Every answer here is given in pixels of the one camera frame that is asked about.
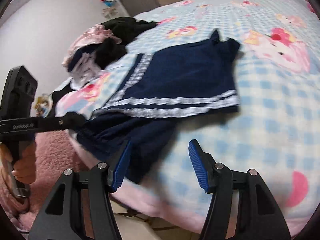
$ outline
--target bed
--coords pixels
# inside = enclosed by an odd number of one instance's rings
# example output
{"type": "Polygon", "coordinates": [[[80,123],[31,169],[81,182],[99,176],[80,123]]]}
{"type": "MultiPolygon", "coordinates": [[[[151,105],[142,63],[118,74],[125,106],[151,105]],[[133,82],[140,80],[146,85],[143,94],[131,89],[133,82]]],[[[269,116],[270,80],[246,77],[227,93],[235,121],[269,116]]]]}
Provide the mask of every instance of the bed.
{"type": "MultiPolygon", "coordinates": [[[[100,78],[65,95],[57,115],[76,111],[89,119],[115,93],[136,54],[202,41],[215,29],[223,40],[230,37],[242,44],[234,62],[240,112],[183,120],[143,182],[125,179],[113,196],[139,212],[199,233],[211,196],[199,187],[188,156],[188,142],[197,139],[205,152],[230,169],[256,169],[295,236],[320,201],[320,21],[308,2],[185,0],[136,18],[161,23],[130,43],[128,54],[100,78]]],[[[79,156],[94,166],[98,160],[77,143],[72,131],[70,135],[79,156]]],[[[236,205],[229,236],[235,222],[236,205]]]]}

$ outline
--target pink clothing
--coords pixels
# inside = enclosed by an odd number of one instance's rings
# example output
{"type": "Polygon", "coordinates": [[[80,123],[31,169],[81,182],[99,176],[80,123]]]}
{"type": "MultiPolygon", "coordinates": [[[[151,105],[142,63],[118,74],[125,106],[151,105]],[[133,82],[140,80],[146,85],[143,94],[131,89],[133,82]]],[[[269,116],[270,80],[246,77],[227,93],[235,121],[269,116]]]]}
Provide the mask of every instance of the pink clothing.
{"type": "Polygon", "coordinates": [[[90,44],[102,43],[106,38],[113,38],[116,44],[122,42],[120,38],[113,36],[112,30],[105,30],[102,24],[96,24],[92,28],[89,28],[71,44],[67,55],[63,59],[62,66],[68,67],[68,64],[78,49],[90,44]]]}
{"type": "Polygon", "coordinates": [[[30,185],[31,196],[23,204],[9,192],[0,174],[0,204],[11,222],[29,231],[53,185],[67,168],[87,170],[70,144],[64,131],[40,133],[36,136],[36,181],[30,185]]]}

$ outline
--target wall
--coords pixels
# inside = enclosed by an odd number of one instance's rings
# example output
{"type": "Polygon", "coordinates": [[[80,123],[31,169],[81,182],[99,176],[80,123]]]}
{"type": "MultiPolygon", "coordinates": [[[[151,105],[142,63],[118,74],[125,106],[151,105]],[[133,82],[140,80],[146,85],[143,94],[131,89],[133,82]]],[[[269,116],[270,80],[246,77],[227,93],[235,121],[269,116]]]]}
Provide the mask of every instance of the wall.
{"type": "Polygon", "coordinates": [[[100,0],[30,0],[17,10],[0,27],[0,95],[9,70],[19,65],[38,80],[36,96],[52,92],[68,77],[61,62],[70,44],[106,21],[103,8],[100,0]]]}

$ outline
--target fabric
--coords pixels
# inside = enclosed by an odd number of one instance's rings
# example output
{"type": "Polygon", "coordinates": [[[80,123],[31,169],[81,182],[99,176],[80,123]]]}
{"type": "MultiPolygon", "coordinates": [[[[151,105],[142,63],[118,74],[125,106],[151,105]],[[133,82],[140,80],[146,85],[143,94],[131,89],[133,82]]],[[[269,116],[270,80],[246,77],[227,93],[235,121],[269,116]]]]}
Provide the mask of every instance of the fabric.
{"type": "Polygon", "coordinates": [[[100,76],[100,67],[94,62],[95,54],[83,53],[79,61],[76,63],[70,76],[73,78],[70,87],[73,90],[81,89],[90,80],[100,76]]]}
{"type": "Polygon", "coordinates": [[[113,34],[122,40],[121,45],[128,45],[141,33],[156,27],[157,23],[137,21],[131,17],[119,17],[101,24],[106,30],[112,30],[113,34]]]}
{"type": "Polygon", "coordinates": [[[68,64],[68,72],[73,78],[71,88],[81,89],[90,80],[100,76],[100,70],[127,53],[124,45],[116,44],[112,38],[106,38],[102,44],[91,44],[76,51],[68,64]]]}
{"type": "Polygon", "coordinates": [[[121,39],[113,36],[111,30],[105,29],[104,25],[96,24],[94,27],[89,28],[71,44],[67,51],[67,56],[64,57],[63,62],[61,63],[62,66],[68,68],[68,64],[78,49],[86,45],[102,43],[106,38],[109,37],[114,39],[116,43],[122,42],[121,39]]]}
{"type": "Polygon", "coordinates": [[[21,231],[29,231],[53,185],[65,169],[87,170],[68,140],[65,131],[36,136],[36,181],[30,185],[31,196],[19,203],[9,192],[0,175],[0,203],[11,222],[21,231]]]}
{"type": "Polygon", "coordinates": [[[137,118],[122,113],[106,113],[86,122],[77,140],[101,161],[119,151],[125,140],[132,144],[126,177],[139,183],[150,171],[161,150],[172,137],[177,120],[172,118],[137,118]]]}
{"type": "Polygon", "coordinates": [[[204,114],[234,106],[238,97],[232,62],[240,44],[221,42],[215,30],[210,39],[139,54],[118,91],[100,110],[129,116],[168,118],[204,114]]]}
{"type": "Polygon", "coordinates": [[[70,88],[70,82],[64,86],[63,88],[61,88],[60,90],[56,90],[53,91],[51,94],[51,100],[52,100],[52,107],[51,110],[49,112],[49,114],[47,115],[48,117],[55,117],[56,115],[56,105],[58,103],[58,101],[67,93],[70,93],[74,91],[72,88],[70,88]]]}
{"type": "Polygon", "coordinates": [[[124,45],[116,44],[112,38],[107,38],[95,50],[95,63],[101,68],[105,69],[110,63],[121,59],[127,50],[124,45]]]}
{"type": "Polygon", "coordinates": [[[78,63],[78,61],[82,58],[82,55],[84,53],[87,54],[91,54],[93,53],[98,47],[100,46],[100,44],[90,44],[87,46],[84,46],[80,49],[78,49],[76,51],[76,53],[74,54],[74,56],[72,57],[72,60],[70,61],[70,63],[68,64],[68,72],[72,72],[73,68],[75,67],[75,65],[78,63]]]}
{"type": "MultiPolygon", "coordinates": [[[[202,41],[214,29],[222,40],[231,37],[242,44],[233,68],[241,107],[227,116],[186,118],[149,175],[140,185],[125,179],[117,199],[199,232],[211,195],[199,187],[188,157],[188,143],[197,139],[205,152],[230,169],[256,169],[291,235],[299,233],[320,201],[320,21],[307,2],[187,0],[136,18],[170,20],[128,44],[128,54],[106,68],[108,79],[88,85],[95,91],[90,100],[77,95],[61,100],[58,115],[72,110],[90,119],[117,91],[137,54],[202,41]]],[[[233,212],[231,223],[235,220],[233,212]]]]}
{"type": "Polygon", "coordinates": [[[95,111],[102,115],[77,130],[78,141],[106,161],[130,140],[126,177],[139,183],[174,132],[178,120],[169,117],[237,111],[231,64],[239,47],[233,39],[220,42],[215,31],[208,40],[156,52],[152,60],[138,55],[118,91],[95,111]]]}

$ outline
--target white stripe trim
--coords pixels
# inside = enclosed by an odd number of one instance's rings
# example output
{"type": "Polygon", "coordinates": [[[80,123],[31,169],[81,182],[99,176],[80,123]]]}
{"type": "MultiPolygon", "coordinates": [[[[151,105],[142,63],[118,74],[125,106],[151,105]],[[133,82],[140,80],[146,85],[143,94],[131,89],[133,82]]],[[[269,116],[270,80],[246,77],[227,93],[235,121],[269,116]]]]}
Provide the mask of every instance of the white stripe trim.
{"type": "Polygon", "coordinates": [[[202,107],[187,107],[187,108],[174,108],[174,109],[148,109],[148,108],[110,108],[107,110],[97,110],[96,114],[102,114],[106,112],[121,112],[132,117],[148,117],[148,118],[171,118],[171,117],[187,117],[196,114],[204,114],[211,109],[220,109],[228,106],[239,105],[239,98],[237,95],[218,100],[207,106],[202,107]]]}
{"type": "Polygon", "coordinates": [[[150,65],[150,62],[153,58],[153,54],[144,54],[142,55],[142,58],[136,68],[134,69],[132,75],[130,78],[125,82],[124,87],[116,92],[112,98],[102,107],[107,108],[110,107],[113,102],[116,102],[120,100],[124,94],[125,91],[132,87],[133,85],[137,84],[143,77],[145,71],[147,70],[148,66],[150,65]]]}
{"type": "Polygon", "coordinates": [[[108,104],[108,107],[111,106],[124,106],[124,105],[199,105],[199,104],[211,104],[220,98],[229,97],[236,93],[235,90],[228,90],[219,96],[214,96],[211,98],[126,98],[120,101],[108,104]]]}

